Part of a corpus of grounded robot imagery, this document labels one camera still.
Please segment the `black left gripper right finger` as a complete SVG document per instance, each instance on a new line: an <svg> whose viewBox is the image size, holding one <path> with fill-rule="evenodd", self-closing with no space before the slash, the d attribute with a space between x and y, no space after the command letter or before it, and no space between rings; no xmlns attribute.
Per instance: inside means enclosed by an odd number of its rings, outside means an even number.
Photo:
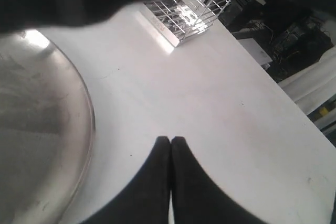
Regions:
<svg viewBox="0 0 336 224"><path fill-rule="evenodd" d="M171 167L175 223L264 223L211 180L181 136L171 140Z"/></svg>

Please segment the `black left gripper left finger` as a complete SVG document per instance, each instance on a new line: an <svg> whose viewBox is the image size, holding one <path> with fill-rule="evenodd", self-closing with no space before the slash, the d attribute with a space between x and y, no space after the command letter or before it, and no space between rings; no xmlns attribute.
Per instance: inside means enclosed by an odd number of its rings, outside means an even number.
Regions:
<svg viewBox="0 0 336 224"><path fill-rule="evenodd" d="M168 223L171 144L159 136L136 175L83 223Z"/></svg>

